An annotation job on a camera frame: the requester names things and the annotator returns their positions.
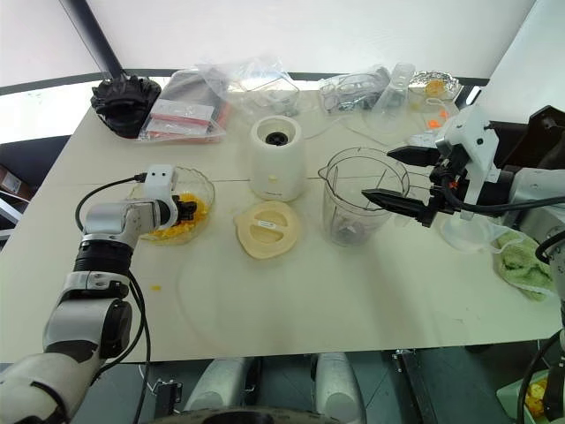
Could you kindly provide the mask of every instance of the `aluminum foil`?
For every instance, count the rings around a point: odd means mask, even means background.
[[[459,80],[452,77],[447,72],[420,71],[414,74],[410,80],[408,89],[412,93],[426,95],[426,86],[433,80],[439,80],[443,82],[445,86],[445,92],[440,96],[442,100],[451,100],[455,98],[461,88]]]

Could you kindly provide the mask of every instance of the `glass bowl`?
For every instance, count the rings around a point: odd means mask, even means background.
[[[183,245],[194,239],[206,227],[209,214],[214,205],[214,185],[198,170],[175,167],[177,184],[172,194],[180,196],[181,201],[196,201],[197,208],[192,221],[181,221],[165,230],[157,230],[140,238],[156,245]],[[143,199],[143,184],[136,184],[128,199]]]

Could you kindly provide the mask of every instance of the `cream blender lid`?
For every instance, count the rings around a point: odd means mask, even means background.
[[[288,252],[298,240],[300,222],[286,203],[265,201],[236,216],[237,238],[255,259]]]

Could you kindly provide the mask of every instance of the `clear plastic bag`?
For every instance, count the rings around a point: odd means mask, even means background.
[[[327,113],[370,110],[390,82],[387,68],[375,65],[365,72],[320,80],[320,103]]]
[[[177,71],[154,103],[138,140],[216,142],[225,135],[229,109],[196,69]]]
[[[198,64],[200,76],[214,92],[242,110],[250,122],[270,115],[293,117],[301,111],[300,90],[270,56],[230,64]]]

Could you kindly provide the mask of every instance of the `white wall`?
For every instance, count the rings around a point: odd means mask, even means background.
[[[565,1],[534,4],[478,103],[496,121],[527,123],[547,104],[565,112]]]
[[[1,0],[0,87],[99,71],[57,0]]]
[[[122,65],[271,52],[294,72],[409,61],[489,78],[534,0],[89,0]]]

